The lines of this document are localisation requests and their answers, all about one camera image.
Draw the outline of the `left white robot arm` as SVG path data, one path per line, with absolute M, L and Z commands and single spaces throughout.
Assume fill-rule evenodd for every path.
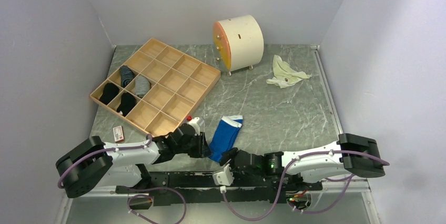
M 124 186 L 145 192 L 151 180 L 147 165 L 170 161 L 178 154 L 187 154 L 190 158 L 211 156 L 205 133 L 184 123 L 165 135 L 148 134 L 142 142 L 105 143 L 93 136 L 57 160 L 57 186 L 64 189 L 69 198 L 106 186 Z

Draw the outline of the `blue underwear white trim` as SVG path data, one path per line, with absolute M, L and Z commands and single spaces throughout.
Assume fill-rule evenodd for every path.
M 209 157 L 211 160 L 220 162 L 222 154 L 234 146 L 242 128 L 243 119 L 242 115 L 222 117 L 209 145 L 212 152 L 212 155 Z

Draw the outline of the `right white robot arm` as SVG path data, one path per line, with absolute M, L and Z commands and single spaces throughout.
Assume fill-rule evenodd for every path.
M 263 155 L 232 148 L 222 154 L 221 166 L 229 164 L 243 175 L 289 175 L 292 188 L 301 190 L 308 183 L 316 183 L 338 175 L 379 178 L 385 175 L 389 163 L 380 157 L 377 141 L 350 133 L 339 134 L 322 147 L 301 151 L 278 151 Z

